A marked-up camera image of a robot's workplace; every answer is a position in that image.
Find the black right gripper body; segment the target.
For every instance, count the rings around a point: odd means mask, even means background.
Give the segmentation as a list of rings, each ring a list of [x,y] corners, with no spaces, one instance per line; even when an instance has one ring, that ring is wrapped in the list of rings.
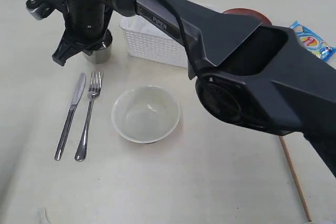
[[[93,43],[103,39],[112,8],[98,0],[67,0],[66,30],[73,40]]]

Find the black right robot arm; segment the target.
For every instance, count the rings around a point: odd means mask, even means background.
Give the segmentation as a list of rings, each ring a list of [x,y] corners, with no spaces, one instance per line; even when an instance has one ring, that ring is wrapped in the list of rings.
[[[212,116],[273,135],[300,132],[335,172],[335,69],[292,29],[187,0],[96,1],[143,17],[182,45],[188,77]]]

